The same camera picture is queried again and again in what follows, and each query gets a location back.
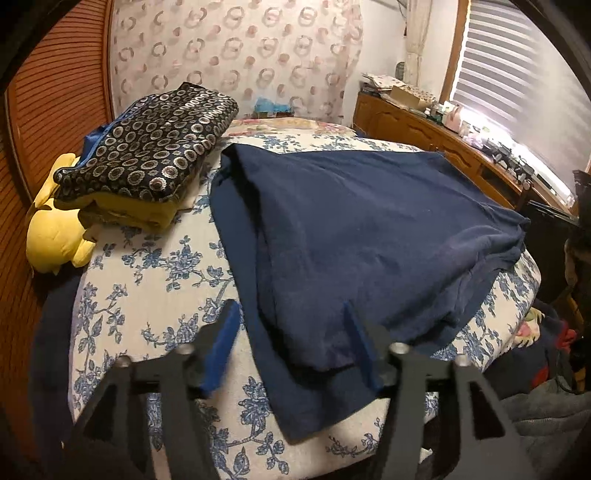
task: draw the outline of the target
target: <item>wooden cabinet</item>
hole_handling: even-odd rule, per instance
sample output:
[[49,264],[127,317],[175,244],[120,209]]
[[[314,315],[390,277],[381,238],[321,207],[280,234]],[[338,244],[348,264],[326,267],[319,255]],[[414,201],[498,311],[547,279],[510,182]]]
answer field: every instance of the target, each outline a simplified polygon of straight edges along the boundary
[[513,177],[462,141],[454,132],[425,118],[365,93],[357,98],[353,127],[378,140],[415,145],[426,151],[439,151],[458,170],[470,178],[484,194],[507,208],[523,205],[527,199],[543,199],[564,210],[557,200],[536,188],[523,191]]

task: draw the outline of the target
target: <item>white curtain with circle pattern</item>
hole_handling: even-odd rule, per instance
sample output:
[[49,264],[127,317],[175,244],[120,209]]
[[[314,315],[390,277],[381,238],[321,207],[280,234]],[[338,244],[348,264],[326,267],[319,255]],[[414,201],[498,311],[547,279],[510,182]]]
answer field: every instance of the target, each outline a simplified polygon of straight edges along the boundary
[[239,117],[267,98],[339,122],[362,38],[359,0],[115,0],[115,113],[187,80],[233,96]]

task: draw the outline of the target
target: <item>blue floral pattern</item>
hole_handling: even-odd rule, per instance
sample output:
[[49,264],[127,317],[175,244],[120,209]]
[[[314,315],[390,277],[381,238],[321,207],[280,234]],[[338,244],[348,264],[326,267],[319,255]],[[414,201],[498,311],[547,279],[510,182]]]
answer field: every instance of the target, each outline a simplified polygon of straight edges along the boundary
[[[220,152],[232,142],[277,153],[418,150],[379,140],[293,130],[224,137],[206,160],[192,210],[180,212],[165,234],[105,226],[74,309],[70,398],[75,417],[118,355],[125,353],[135,360],[163,355],[214,322],[226,299],[238,299],[209,206]],[[498,275],[480,309],[455,340],[433,356],[453,359],[464,353],[478,368],[486,368],[511,347],[539,283],[537,266],[525,252],[514,268]],[[426,396],[426,419],[437,413],[437,402],[436,395]],[[338,425],[289,445],[277,426],[244,328],[236,338],[222,388],[212,398],[199,401],[223,480],[314,477],[372,455],[387,405],[385,400],[376,400]],[[148,397],[148,421],[154,459],[164,461],[157,394]]]

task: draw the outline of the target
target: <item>window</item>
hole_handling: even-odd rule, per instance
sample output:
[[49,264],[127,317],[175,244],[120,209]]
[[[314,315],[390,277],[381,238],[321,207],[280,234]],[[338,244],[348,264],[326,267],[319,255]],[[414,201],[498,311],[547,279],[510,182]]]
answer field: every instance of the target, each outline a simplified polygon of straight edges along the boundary
[[472,0],[452,99],[507,130],[536,157],[538,173],[574,191],[572,171],[591,153],[591,102],[550,40],[507,0]]

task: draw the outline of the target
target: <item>stuffed animal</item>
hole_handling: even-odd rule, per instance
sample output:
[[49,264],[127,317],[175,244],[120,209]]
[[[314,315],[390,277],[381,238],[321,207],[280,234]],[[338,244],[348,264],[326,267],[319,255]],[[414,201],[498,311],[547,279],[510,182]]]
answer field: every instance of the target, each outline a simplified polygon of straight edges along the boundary
[[58,187],[53,173],[58,168],[75,165],[78,160],[73,153],[61,155],[31,207],[34,214],[27,232],[27,259],[40,273],[57,275],[66,262],[72,262],[75,267],[90,262],[95,243],[83,238],[85,229],[78,220],[78,210],[59,210],[52,198]]

